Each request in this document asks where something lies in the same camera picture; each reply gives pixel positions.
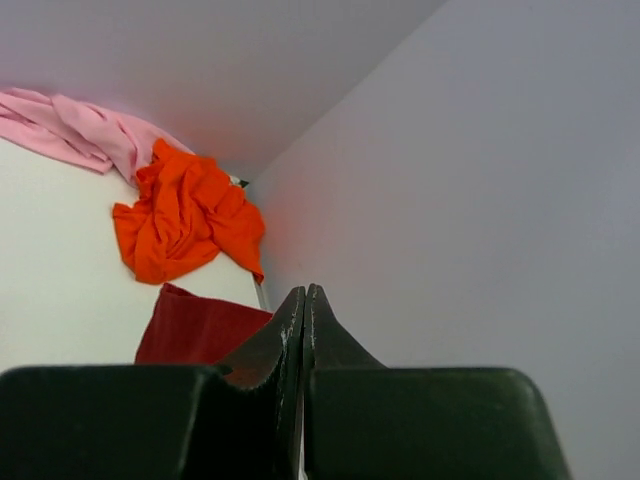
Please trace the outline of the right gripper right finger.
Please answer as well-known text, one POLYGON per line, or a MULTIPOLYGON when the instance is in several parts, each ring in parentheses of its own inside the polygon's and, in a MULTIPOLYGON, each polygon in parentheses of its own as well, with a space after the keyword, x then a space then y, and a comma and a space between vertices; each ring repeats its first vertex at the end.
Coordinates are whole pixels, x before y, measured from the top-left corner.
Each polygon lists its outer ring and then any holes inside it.
POLYGON ((304 312, 304 470, 311 479, 567 479, 546 402, 499 367, 392 368, 311 285, 304 312))

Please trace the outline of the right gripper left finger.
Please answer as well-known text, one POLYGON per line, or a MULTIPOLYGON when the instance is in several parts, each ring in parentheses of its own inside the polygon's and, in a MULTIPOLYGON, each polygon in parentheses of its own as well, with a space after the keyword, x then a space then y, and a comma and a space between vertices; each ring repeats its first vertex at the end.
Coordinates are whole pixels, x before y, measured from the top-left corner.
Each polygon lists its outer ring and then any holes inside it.
POLYGON ((28 366, 1 377, 5 479, 294 479, 305 291, 214 365, 28 366))

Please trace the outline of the dark red t shirt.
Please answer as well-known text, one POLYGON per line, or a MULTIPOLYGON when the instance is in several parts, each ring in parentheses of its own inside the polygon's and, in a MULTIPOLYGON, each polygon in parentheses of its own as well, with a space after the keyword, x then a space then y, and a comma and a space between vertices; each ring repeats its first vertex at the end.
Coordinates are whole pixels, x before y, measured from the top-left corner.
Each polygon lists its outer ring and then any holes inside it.
POLYGON ((195 295, 166 283, 137 348, 134 362, 215 364, 268 324, 272 314, 195 295))

